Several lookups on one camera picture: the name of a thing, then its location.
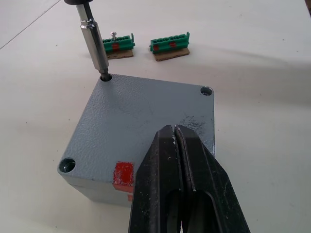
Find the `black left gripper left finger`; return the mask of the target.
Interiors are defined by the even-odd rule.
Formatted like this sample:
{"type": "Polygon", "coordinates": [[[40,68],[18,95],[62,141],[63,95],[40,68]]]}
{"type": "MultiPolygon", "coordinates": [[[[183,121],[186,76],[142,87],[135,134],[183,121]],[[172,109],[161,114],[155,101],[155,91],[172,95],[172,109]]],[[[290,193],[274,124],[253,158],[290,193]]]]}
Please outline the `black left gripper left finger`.
{"type": "Polygon", "coordinates": [[[130,233],[178,233],[183,185],[172,126],[156,132],[135,177],[130,233]]]}

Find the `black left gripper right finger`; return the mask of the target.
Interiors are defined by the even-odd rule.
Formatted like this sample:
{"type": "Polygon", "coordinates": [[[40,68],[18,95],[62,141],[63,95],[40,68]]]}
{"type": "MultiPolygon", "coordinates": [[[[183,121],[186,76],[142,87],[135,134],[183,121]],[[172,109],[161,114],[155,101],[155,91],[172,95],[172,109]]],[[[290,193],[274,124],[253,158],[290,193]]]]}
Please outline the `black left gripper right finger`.
{"type": "Polygon", "coordinates": [[[226,171],[194,130],[176,125],[174,132],[185,190],[183,231],[248,233],[250,229],[226,171]]]}

